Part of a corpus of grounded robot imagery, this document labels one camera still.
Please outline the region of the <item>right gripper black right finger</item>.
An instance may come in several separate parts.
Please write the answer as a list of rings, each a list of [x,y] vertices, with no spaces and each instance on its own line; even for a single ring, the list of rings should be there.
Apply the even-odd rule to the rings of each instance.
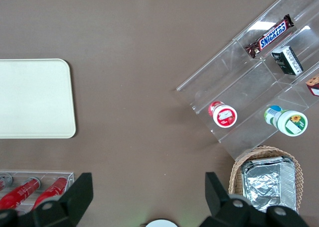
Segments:
[[[211,215],[202,227],[267,227],[266,214],[238,197],[230,197],[214,172],[205,173],[205,198]]]

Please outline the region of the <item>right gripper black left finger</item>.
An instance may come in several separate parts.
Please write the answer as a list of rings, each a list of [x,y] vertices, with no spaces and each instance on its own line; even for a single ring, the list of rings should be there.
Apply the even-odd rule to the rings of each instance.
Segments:
[[[32,217],[36,227],[75,227],[93,200],[91,173],[82,173],[58,200],[40,204]]]

